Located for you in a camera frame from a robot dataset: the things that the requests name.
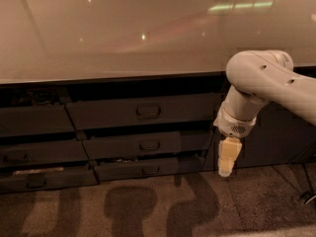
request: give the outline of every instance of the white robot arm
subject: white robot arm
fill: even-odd
[[[293,72],[293,61],[284,51],[243,51],[228,62],[231,88],[214,125],[226,136],[219,143],[219,175],[231,174],[242,144],[258,112],[270,101],[316,125],[316,80]]]

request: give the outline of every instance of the floor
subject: floor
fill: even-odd
[[[0,196],[0,236],[316,236],[316,164]]]

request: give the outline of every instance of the drawer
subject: drawer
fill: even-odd
[[[0,168],[87,161],[79,141],[52,141],[0,146]]]
[[[101,163],[100,166],[95,167],[95,171],[100,181],[144,178],[198,172],[203,161],[203,157],[187,156],[128,163]]]
[[[63,106],[0,109],[0,137],[73,130]]]
[[[92,170],[86,166],[54,168],[35,174],[0,176],[0,194],[54,190],[67,187],[98,185]]]
[[[206,150],[210,139],[208,131],[174,131],[94,138],[83,145],[90,159],[101,159]]]
[[[69,103],[66,108],[77,129],[213,119],[219,94]]]

